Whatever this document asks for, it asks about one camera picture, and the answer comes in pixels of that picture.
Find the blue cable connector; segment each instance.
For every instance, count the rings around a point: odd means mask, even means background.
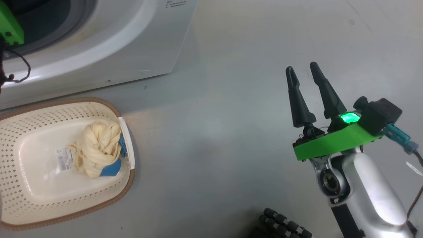
[[[382,131],[382,134],[401,145],[404,148],[404,151],[409,155],[419,147],[417,143],[410,141],[411,137],[409,135],[392,123],[386,126],[386,128]]]

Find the white washing machine front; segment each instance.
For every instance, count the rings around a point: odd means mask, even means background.
[[[30,77],[3,85],[0,109],[172,71],[198,0],[92,1],[77,31],[24,55]],[[27,74],[20,58],[3,65]]]

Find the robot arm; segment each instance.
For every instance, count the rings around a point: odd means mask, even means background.
[[[299,91],[294,69],[288,67],[294,127],[304,127],[303,137],[293,147],[299,161],[312,163],[317,184],[328,198],[344,238],[412,238],[399,197],[363,152],[364,144],[383,135],[402,145],[408,154],[417,149],[417,144],[393,125],[402,110],[386,99],[367,102],[361,97],[354,104],[357,111],[347,112],[317,63],[312,62],[310,68],[319,86],[324,115],[331,123],[328,133],[313,126],[316,118]],[[339,152],[342,155],[332,157]]]

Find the perforated basket wall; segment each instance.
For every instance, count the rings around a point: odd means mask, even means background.
[[[119,111],[97,98],[47,102],[0,115],[0,192],[3,227],[23,230],[70,220],[104,208],[125,195],[135,175],[128,158],[122,160],[123,176],[113,184],[56,202],[31,198],[19,169],[15,143],[26,133],[83,118],[119,123]]]

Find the twisted towel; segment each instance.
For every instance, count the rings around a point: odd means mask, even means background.
[[[76,144],[69,145],[75,154],[75,169],[90,178],[100,176],[104,167],[119,158],[120,135],[121,127],[116,122],[105,124],[95,121],[87,125],[78,136]]]

